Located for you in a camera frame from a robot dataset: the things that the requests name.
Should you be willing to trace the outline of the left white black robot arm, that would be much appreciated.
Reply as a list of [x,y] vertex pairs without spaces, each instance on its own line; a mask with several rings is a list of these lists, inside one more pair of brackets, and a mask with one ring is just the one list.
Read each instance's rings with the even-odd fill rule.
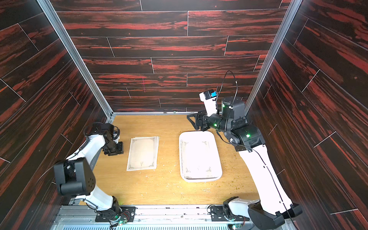
[[118,141],[120,130],[109,123],[94,122],[83,134],[86,141],[66,160],[53,166],[57,191],[92,206],[98,217],[117,222],[122,215],[118,200],[96,185],[91,163],[100,151],[108,156],[124,153],[123,142]]

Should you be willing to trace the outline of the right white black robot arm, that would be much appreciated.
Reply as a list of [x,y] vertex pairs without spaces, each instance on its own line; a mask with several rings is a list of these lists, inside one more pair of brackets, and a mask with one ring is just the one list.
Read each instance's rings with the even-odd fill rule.
[[256,185],[259,200],[249,201],[237,196],[223,203],[223,215],[228,221],[239,216],[249,219],[260,230],[273,230],[302,213],[302,207],[285,193],[269,159],[265,139],[260,129],[248,123],[245,103],[239,97],[225,97],[218,109],[215,91],[200,93],[205,110],[187,116],[195,130],[216,130],[222,141],[232,145],[245,162]]

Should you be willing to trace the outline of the stationery paper in tray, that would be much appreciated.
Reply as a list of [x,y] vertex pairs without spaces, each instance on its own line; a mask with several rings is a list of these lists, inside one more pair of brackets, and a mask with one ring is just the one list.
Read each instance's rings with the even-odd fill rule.
[[208,141],[182,141],[183,176],[186,180],[200,180],[214,177],[210,162]]

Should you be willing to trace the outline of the white plastic storage tray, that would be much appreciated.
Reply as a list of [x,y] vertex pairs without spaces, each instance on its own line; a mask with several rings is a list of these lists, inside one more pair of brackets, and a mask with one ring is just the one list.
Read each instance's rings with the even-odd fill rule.
[[219,152],[211,132],[180,134],[179,158],[181,177],[188,183],[212,182],[222,177]]

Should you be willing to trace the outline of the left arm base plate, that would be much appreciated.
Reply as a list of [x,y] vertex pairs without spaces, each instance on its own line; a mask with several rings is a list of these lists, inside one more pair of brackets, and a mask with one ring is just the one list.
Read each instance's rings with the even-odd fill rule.
[[95,222],[122,224],[133,222],[136,214],[136,209],[137,207],[134,206],[120,206],[117,211],[113,209],[97,211]]

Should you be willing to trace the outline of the front aluminium rail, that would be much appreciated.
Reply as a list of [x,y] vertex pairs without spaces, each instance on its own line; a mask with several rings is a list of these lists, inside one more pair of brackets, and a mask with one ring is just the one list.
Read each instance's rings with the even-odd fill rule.
[[209,205],[137,205],[133,222],[95,222],[96,212],[87,206],[63,206],[53,230],[256,230],[252,220],[212,222]]

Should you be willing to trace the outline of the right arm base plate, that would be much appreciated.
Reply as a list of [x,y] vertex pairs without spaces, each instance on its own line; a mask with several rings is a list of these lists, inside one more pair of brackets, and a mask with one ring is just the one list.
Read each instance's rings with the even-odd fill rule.
[[207,207],[207,212],[211,217],[212,222],[219,221],[229,221],[229,222],[237,222],[237,221],[249,221],[248,217],[244,216],[234,216],[233,214],[226,214],[223,206],[209,205]]

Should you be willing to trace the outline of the right aluminium frame post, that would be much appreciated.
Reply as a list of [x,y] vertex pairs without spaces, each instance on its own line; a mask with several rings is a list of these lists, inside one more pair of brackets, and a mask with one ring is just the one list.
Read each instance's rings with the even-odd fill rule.
[[257,93],[259,92],[261,86],[262,86],[262,83],[263,81],[265,80],[265,77],[267,75],[267,72],[269,70],[269,68],[271,67],[271,64],[291,26],[291,23],[293,22],[293,19],[295,18],[297,12],[298,12],[298,9],[300,7],[302,3],[302,0],[294,0],[294,1],[291,1],[287,11],[286,11],[286,14],[283,18],[283,21],[280,25],[280,28],[279,30],[277,31],[276,33],[276,36],[274,38],[274,41],[270,47],[270,50],[264,60],[264,63],[261,67],[261,70],[259,72],[259,75],[256,79],[256,82],[252,88],[252,91],[247,99],[247,102],[245,104],[245,115],[248,114],[250,108],[251,108],[251,105],[252,103],[254,102],[256,96],[257,96]]

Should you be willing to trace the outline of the aluminium frame post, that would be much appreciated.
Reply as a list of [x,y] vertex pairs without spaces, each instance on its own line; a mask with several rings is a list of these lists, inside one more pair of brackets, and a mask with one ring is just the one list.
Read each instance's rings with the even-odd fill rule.
[[302,3],[302,0],[294,0],[294,1],[291,1],[287,11],[286,11],[286,14],[283,18],[283,21],[280,25],[280,28],[279,30],[277,31],[276,33],[276,36],[274,38],[274,41],[270,47],[270,50],[264,60],[264,63],[261,67],[261,70],[259,72],[259,75],[256,79],[256,82],[252,88],[252,91],[247,99],[247,102],[245,104],[245,115],[248,114],[250,108],[251,108],[251,105],[252,103],[254,102],[256,96],[257,96],[257,93],[259,92],[261,86],[262,86],[262,83],[263,81],[265,80],[265,77],[267,75],[267,72],[269,70],[269,68],[271,67],[271,64],[291,26],[291,23],[293,22],[293,19],[295,18],[297,12],[298,12],[298,9],[300,7]]
[[71,59],[73,60],[74,64],[78,68],[80,74],[86,81],[88,87],[90,88],[91,92],[95,96],[97,102],[99,103],[100,107],[102,108],[104,114],[107,118],[111,118],[113,115],[113,110],[111,106],[108,104],[107,100],[103,96],[101,90],[97,86],[95,80],[93,79],[90,71],[86,67],[82,57],[80,56],[77,48],[75,47],[71,37],[69,36],[67,30],[65,29],[62,21],[60,20],[57,12],[55,11],[54,7],[52,6],[51,1],[47,0],[37,0],[38,5],[40,6],[41,10],[45,14],[46,18],[49,20],[51,26],[55,30],[57,36],[59,37],[60,41],[62,42],[63,46],[69,53]]

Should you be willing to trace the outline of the left aluminium frame post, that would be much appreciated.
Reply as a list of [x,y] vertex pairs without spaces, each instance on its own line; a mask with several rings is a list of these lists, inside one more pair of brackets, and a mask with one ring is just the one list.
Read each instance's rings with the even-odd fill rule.
[[111,118],[113,115],[113,110],[111,106],[108,104],[107,100],[103,96],[101,90],[97,86],[95,80],[93,79],[90,71],[86,67],[82,57],[80,56],[77,48],[75,47],[71,37],[69,36],[67,30],[65,29],[62,21],[60,20],[57,12],[55,11],[54,7],[52,6],[51,1],[47,0],[37,0],[38,5],[40,6],[41,10],[45,14],[46,18],[49,20],[51,26],[55,30],[57,36],[59,37],[60,41],[62,42],[63,46],[69,53],[71,59],[73,60],[74,64],[78,68],[80,74],[86,81],[88,87],[90,88],[91,92],[95,96],[97,102],[99,103],[100,107],[102,108],[104,114],[107,118]]

